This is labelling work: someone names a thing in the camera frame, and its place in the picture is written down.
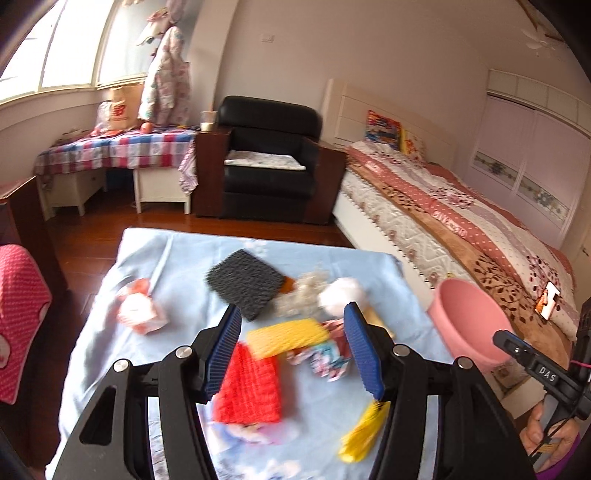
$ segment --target pink bowl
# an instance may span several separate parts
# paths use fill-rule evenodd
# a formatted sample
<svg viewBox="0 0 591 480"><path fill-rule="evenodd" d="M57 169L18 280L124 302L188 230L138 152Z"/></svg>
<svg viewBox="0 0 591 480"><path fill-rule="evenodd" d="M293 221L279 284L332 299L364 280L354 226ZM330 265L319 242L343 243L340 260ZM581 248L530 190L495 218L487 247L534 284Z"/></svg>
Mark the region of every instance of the pink bowl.
<svg viewBox="0 0 591 480"><path fill-rule="evenodd" d="M458 278L448 278L435 289L427 311L450 353L471 358L482 372L509 360L492 343L497 330L513 331L501 307L483 290Z"/></svg>

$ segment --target plaid tablecloth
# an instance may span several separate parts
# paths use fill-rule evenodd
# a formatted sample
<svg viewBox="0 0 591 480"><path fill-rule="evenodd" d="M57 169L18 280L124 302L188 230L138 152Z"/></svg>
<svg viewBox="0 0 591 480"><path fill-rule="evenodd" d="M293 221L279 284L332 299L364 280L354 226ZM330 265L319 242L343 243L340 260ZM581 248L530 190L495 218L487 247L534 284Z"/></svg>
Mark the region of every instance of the plaid tablecloth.
<svg viewBox="0 0 591 480"><path fill-rule="evenodd" d="M175 167L181 173L181 188L190 193L197 186L196 135L190 129L161 127L151 134L132 130L109 138L83 138L40 153L33 173L55 175L103 167Z"/></svg>

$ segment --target black sponge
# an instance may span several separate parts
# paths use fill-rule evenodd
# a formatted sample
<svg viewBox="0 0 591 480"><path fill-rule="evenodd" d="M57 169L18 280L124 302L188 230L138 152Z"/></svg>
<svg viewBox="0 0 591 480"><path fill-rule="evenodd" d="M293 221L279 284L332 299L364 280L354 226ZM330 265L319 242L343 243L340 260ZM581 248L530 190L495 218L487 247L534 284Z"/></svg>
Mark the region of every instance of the black sponge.
<svg viewBox="0 0 591 480"><path fill-rule="evenodd" d="M207 283L247 320L254 320L277 295L284 276L246 250L238 250L207 273Z"/></svg>

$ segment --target black leather armchair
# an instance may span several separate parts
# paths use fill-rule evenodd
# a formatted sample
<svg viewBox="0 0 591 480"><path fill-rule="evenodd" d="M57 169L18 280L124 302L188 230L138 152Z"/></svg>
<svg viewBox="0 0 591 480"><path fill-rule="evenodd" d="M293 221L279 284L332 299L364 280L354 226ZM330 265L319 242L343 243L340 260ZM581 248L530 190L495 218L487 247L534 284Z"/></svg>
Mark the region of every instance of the black leather armchair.
<svg viewBox="0 0 591 480"><path fill-rule="evenodd" d="M343 152L319 144L322 120L312 108L228 96L219 128L196 140L197 216L328 223L345 173ZM305 171L225 166L230 150L291 155Z"/></svg>

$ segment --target phone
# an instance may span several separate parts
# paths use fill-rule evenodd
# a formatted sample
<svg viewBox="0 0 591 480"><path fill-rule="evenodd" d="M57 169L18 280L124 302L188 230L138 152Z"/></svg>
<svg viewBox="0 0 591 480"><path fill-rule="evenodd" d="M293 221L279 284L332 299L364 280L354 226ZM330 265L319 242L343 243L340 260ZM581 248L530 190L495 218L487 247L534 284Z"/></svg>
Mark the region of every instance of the phone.
<svg viewBox="0 0 591 480"><path fill-rule="evenodd" d="M546 284L542 295L535 304L535 311L544 319L549 320L556 307L556 300L560 297L560 290L551 281Z"/></svg>

